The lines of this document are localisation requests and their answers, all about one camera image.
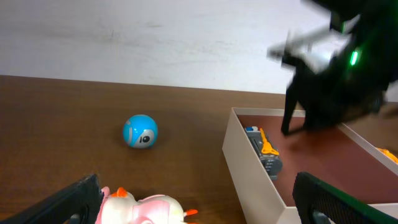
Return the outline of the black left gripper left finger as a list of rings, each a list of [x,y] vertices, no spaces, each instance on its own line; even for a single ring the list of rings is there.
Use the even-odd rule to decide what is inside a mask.
[[[98,176],[88,175],[37,204],[1,221],[1,224],[94,224],[103,202]]]

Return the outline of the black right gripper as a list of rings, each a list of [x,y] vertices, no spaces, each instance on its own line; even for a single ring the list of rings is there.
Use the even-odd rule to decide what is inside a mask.
[[[284,136],[300,131],[289,128],[297,104],[305,110],[305,128],[328,128],[378,113],[392,81],[392,39],[354,40],[317,72],[300,56],[292,56],[292,65],[295,75],[285,94]]]

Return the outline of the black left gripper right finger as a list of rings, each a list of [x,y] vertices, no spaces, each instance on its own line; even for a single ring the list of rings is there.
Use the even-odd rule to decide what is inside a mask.
[[[308,172],[299,172],[292,192],[302,224],[397,224],[381,212]]]

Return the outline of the grey orange toy car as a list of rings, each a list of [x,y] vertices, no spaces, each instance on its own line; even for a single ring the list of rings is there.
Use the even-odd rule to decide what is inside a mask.
[[[277,180],[283,167],[279,151],[268,140],[262,128],[250,126],[244,130],[268,176],[271,180]]]

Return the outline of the white cardboard box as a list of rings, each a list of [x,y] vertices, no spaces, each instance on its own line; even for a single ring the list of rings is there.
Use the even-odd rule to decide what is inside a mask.
[[[300,223],[292,192],[298,172],[308,172],[354,198],[397,216],[397,164],[342,124],[315,133],[284,136],[283,110],[232,108],[223,143],[247,223]],[[283,163],[271,180],[248,139],[261,128]]]

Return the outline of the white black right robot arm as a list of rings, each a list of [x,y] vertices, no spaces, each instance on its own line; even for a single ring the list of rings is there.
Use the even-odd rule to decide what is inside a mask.
[[[302,57],[286,47],[282,63],[295,67],[285,94],[281,131],[294,134],[289,124],[296,105],[305,110],[302,130],[315,131],[378,113],[389,85],[397,81],[397,1],[314,0],[331,12],[330,29],[343,32],[344,23],[358,17],[348,31],[344,49],[328,66],[314,72]]]

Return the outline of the yellow round fan toy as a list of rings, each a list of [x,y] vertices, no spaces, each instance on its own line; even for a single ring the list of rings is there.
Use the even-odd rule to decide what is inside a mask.
[[[387,156],[390,160],[392,160],[392,161],[394,161],[396,164],[398,164],[398,158],[397,158],[393,153],[391,153],[389,150],[387,150],[387,149],[381,149],[381,148],[378,148],[378,150],[379,150],[381,153],[383,153],[385,156]]]

